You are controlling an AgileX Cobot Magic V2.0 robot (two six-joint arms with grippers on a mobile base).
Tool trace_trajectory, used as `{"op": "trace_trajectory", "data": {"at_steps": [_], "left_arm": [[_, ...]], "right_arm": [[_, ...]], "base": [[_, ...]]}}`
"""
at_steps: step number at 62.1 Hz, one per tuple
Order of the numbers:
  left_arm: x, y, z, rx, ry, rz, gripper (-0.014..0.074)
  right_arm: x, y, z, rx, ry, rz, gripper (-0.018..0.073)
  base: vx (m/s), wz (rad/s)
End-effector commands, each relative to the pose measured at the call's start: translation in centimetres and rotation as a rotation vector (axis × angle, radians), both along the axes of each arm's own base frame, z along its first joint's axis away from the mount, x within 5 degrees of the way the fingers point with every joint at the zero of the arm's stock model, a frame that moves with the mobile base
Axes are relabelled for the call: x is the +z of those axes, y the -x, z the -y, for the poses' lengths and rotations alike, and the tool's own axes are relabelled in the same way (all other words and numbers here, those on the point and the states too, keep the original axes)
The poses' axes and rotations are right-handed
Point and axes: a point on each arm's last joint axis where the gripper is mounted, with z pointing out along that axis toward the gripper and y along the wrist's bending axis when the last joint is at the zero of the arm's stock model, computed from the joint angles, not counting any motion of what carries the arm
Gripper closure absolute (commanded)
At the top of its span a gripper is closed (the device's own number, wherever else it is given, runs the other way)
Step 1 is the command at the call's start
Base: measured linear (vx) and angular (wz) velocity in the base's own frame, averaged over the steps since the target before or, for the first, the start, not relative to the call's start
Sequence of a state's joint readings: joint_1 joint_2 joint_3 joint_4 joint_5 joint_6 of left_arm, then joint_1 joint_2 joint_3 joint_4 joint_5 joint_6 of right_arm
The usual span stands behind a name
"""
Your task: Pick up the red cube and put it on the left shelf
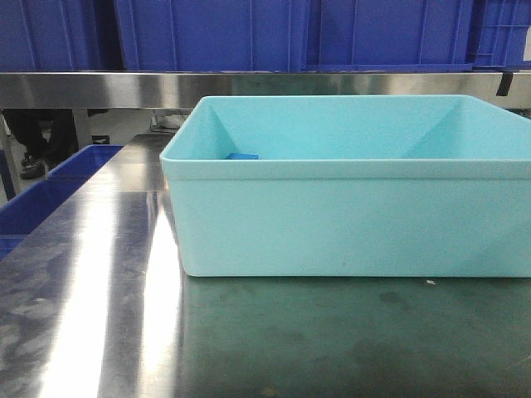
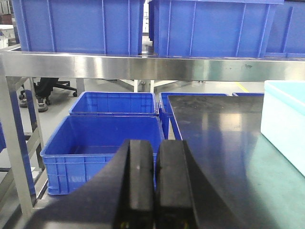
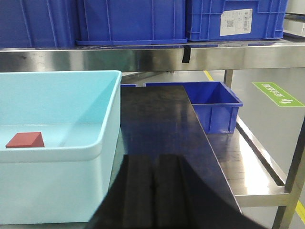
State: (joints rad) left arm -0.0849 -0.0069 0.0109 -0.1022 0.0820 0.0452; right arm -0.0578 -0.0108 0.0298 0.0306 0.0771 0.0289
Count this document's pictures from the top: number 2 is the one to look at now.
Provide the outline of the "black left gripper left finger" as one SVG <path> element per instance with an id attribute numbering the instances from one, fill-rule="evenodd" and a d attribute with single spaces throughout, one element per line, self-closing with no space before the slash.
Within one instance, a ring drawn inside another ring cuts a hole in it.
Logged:
<path id="1" fill-rule="evenodd" d="M 153 228 L 153 149 L 126 140 L 83 186 L 36 211 L 28 229 Z"/>

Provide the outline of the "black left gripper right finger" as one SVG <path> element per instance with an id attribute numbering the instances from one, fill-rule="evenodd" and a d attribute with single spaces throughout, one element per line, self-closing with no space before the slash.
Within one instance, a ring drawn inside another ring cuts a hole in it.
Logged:
<path id="1" fill-rule="evenodd" d="M 158 229 L 239 229 L 241 223 L 196 164 L 186 141 L 159 147 L 155 224 Z"/>

